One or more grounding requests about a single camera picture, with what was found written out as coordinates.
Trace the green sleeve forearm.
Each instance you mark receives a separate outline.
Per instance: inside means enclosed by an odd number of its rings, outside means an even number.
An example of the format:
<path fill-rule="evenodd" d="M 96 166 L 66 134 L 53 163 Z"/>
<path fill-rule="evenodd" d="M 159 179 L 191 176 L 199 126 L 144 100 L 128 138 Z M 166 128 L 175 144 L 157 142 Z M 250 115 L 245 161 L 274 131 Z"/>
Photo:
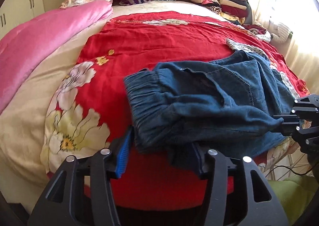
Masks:
<path fill-rule="evenodd" d="M 295 175 L 282 181 L 268 180 L 268 183 L 283 206 L 289 225 L 303 214 L 318 190 L 318 182 L 312 176 Z"/>

